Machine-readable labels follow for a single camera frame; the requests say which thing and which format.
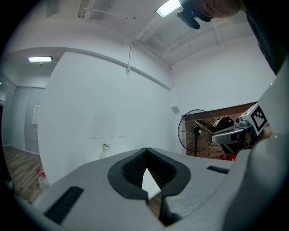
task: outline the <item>person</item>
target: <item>person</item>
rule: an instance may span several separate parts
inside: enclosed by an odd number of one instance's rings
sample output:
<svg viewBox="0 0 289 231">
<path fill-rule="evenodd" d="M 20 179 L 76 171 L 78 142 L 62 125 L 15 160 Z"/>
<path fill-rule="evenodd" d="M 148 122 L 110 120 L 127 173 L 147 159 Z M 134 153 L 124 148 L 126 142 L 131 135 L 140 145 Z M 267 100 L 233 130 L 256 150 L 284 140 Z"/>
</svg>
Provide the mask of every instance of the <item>person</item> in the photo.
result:
<svg viewBox="0 0 289 231">
<path fill-rule="evenodd" d="M 287 12 L 280 1 L 189 0 L 189 3 L 193 12 L 197 11 L 209 18 L 227 18 L 245 11 L 262 53 L 273 72 L 278 74 L 288 52 L 287 27 L 282 25 L 287 22 Z"/>
</svg>

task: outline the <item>white wall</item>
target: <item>white wall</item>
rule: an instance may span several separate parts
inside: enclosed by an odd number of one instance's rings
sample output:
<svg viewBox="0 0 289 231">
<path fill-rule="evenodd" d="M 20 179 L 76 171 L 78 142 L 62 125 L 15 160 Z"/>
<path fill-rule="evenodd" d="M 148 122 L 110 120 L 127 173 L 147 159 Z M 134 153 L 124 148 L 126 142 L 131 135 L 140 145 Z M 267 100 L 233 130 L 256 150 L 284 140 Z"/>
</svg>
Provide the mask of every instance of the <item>white wall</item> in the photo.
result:
<svg viewBox="0 0 289 231">
<path fill-rule="evenodd" d="M 25 64 L 19 86 L 45 88 L 56 64 L 57 63 L 43 63 L 42 66 L 37 63 Z"/>
<path fill-rule="evenodd" d="M 12 101 L 14 98 L 16 87 L 14 84 L 9 82 L 4 76 L 2 76 L 1 73 L 0 73 L 0 81 L 2 83 L 2 85 L 0 85 L 0 88 L 2 88 L 3 85 L 6 86 L 5 88 L 8 87 L 8 91 L 5 94 L 5 99 L 4 99 L 4 108 L 3 108 L 3 114 L 2 114 L 2 131 L 1 131 L 2 132 L 2 144 L 3 146 L 6 146 L 6 145 L 10 145 L 11 143 L 10 141 L 11 107 L 12 107 Z"/>
<path fill-rule="evenodd" d="M 34 47 L 65 47 L 91 52 L 122 65 L 128 64 L 132 38 L 104 25 L 81 19 L 47 18 L 18 28 L 6 54 Z M 131 66 L 172 88 L 170 69 L 151 51 L 135 42 Z"/>
<path fill-rule="evenodd" d="M 4 102 L 7 92 L 8 92 L 9 86 L 6 84 L 0 84 L 0 101 Z"/>
<path fill-rule="evenodd" d="M 16 88 L 11 103 L 10 145 L 25 150 L 24 122 L 30 88 Z"/>
<path fill-rule="evenodd" d="M 182 115 L 255 102 L 275 78 L 254 36 L 193 54 L 175 64 L 172 74 Z"/>
<path fill-rule="evenodd" d="M 175 87 L 170 91 L 170 96 L 171 96 L 172 107 L 174 107 L 174 106 L 178 107 L 177 91 L 176 91 Z M 178 136 L 178 127 L 179 127 L 179 124 L 180 124 L 182 117 L 183 117 L 182 113 L 174 114 L 174 135 L 175 135 L 175 139 L 176 139 L 176 153 L 186 155 L 186 149 L 180 143 L 179 136 Z"/>
<path fill-rule="evenodd" d="M 38 140 L 52 184 L 99 159 L 104 139 L 112 155 L 143 147 L 174 152 L 174 132 L 168 90 L 134 71 L 127 76 L 120 65 L 67 52 L 47 84 Z"/>
<path fill-rule="evenodd" d="M 18 86 L 23 66 L 17 62 L 2 62 L 0 72 L 8 78 L 13 84 Z"/>
</svg>

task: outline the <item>standing fan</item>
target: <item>standing fan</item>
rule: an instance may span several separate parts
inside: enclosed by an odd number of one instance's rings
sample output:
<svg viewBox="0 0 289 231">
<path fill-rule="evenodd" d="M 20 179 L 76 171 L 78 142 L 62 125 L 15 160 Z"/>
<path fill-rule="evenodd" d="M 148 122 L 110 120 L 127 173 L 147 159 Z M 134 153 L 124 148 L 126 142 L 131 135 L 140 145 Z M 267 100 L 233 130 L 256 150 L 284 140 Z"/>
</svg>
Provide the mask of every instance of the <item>standing fan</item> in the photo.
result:
<svg viewBox="0 0 289 231">
<path fill-rule="evenodd" d="M 182 146 L 186 150 L 194 152 L 195 157 L 197 152 L 204 150 L 211 144 L 210 134 L 195 123 L 199 119 L 214 125 L 214 119 L 208 112 L 192 110 L 183 116 L 178 128 Z"/>
</svg>

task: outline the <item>fan stand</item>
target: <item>fan stand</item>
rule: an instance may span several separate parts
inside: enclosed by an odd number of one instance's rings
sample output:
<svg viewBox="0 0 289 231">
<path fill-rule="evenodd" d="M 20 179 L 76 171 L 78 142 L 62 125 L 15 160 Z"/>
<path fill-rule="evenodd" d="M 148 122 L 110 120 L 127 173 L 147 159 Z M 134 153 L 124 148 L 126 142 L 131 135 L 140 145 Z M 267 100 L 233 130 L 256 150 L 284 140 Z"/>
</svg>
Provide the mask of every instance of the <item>fan stand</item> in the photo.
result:
<svg viewBox="0 0 289 231">
<path fill-rule="evenodd" d="M 198 141 L 198 137 L 200 135 L 199 130 L 200 130 L 199 127 L 194 127 L 193 134 L 195 136 L 195 157 L 197 156 L 197 141 Z"/>
</svg>

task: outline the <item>ceiling light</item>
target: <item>ceiling light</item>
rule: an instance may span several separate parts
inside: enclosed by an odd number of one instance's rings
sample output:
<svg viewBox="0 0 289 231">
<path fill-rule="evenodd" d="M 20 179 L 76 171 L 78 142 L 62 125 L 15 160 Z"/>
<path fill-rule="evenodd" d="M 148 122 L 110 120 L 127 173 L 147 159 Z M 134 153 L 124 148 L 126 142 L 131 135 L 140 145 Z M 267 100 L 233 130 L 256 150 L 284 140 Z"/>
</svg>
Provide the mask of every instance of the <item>ceiling light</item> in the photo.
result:
<svg viewBox="0 0 289 231">
<path fill-rule="evenodd" d="M 52 57 L 31 57 L 30 62 L 52 62 Z"/>
<path fill-rule="evenodd" d="M 157 9 L 156 13 L 162 18 L 167 17 L 170 13 L 181 6 L 178 0 L 169 0 Z"/>
</svg>

